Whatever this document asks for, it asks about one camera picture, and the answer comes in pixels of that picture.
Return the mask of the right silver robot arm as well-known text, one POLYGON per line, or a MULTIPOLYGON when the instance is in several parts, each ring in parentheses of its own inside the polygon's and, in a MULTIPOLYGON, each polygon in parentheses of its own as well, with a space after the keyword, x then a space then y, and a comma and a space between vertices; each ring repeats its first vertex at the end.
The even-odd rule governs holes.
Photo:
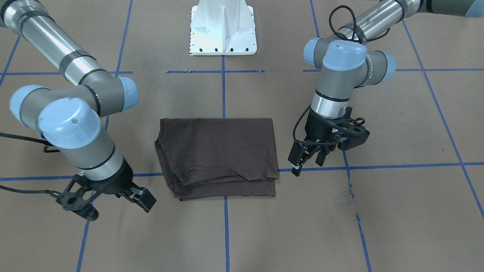
POLYGON ((43 193, 88 221, 98 218, 92 202, 103 194, 125 198, 149 212, 155 197, 133 182, 132 168, 101 124, 102 117, 137 105, 135 82, 107 72, 38 0, 2 0, 1 27, 23 37, 71 83, 58 90, 27 85, 10 99, 14 117, 78 169, 64 191, 43 193))

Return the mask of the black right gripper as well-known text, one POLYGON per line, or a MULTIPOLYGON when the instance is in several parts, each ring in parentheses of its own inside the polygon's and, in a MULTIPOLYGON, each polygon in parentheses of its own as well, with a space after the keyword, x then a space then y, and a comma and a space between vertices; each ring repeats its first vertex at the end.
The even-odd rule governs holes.
POLYGON ((76 174, 64 191, 56 197, 56 202, 64 210, 74 212, 87 221, 98 218, 99 212, 92 202, 102 194, 126 198, 145 212, 149 212, 156 203, 155 197, 147 188, 137 186, 132 179, 133 171, 126 161, 123 161, 121 168, 113 176, 101 181, 76 174))

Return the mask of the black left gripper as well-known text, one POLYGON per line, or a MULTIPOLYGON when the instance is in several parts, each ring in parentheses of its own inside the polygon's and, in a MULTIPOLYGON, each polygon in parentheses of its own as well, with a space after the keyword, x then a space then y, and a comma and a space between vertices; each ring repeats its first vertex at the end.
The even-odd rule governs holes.
POLYGON ((364 127, 365 119, 353 119, 351 114, 352 107, 346 107, 343 116, 337 119, 322 117, 311 107, 304 111, 292 132, 293 145, 288 156, 292 174, 300 176, 304 163, 313 155, 317 155, 316 164, 321 167, 336 148, 349 150, 367 141, 370 131, 364 127), (304 126, 306 137, 300 141, 296 138, 296 131, 305 115, 308 115, 304 126))

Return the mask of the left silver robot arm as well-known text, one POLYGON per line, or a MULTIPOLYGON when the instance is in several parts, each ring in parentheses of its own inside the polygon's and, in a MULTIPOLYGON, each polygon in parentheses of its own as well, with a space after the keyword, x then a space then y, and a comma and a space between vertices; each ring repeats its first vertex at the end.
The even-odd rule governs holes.
POLYGON ((395 58, 389 52, 369 51, 368 42, 383 38, 392 26, 416 13, 483 17, 482 0, 380 0, 359 17, 346 5, 337 7, 340 9, 348 10, 352 21, 339 29, 331 26, 331 36, 313 38, 304 48, 304 60, 320 70, 320 77, 303 113, 306 136, 302 141, 293 138, 288 156, 295 176, 313 155, 322 166, 336 148, 349 150, 368 139, 365 120, 351 117, 353 90, 384 83, 396 70, 395 58))

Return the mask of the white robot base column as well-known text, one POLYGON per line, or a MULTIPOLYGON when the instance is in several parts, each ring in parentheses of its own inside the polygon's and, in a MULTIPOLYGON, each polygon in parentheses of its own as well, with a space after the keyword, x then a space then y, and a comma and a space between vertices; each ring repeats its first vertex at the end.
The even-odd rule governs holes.
POLYGON ((189 54, 254 55, 254 9, 245 0, 201 0, 191 8, 189 54))

